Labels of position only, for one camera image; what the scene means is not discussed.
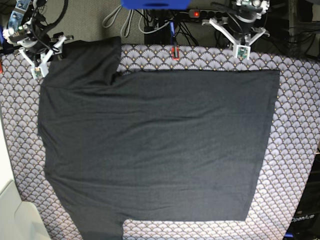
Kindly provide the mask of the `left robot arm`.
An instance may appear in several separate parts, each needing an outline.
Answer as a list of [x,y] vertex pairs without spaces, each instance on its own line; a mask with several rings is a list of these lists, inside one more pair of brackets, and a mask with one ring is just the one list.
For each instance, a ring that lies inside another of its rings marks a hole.
[[202,20],[202,25],[213,27],[232,44],[233,47],[251,47],[262,36],[270,36],[263,26],[255,26],[268,12],[269,0],[226,0],[224,3],[212,2],[226,17],[210,17]]

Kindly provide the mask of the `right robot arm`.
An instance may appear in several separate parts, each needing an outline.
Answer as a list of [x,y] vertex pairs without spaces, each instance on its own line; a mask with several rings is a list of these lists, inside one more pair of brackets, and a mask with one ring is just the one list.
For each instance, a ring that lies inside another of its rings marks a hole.
[[52,37],[48,35],[65,16],[69,2],[63,2],[61,13],[50,24],[41,13],[41,8],[46,3],[45,0],[17,0],[9,16],[0,18],[0,52],[7,55],[18,50],[30,64],[31,74],[35,79],[49,73],[48,62],[55,57],[61,59],[65,41],[74,38],[63,32]]

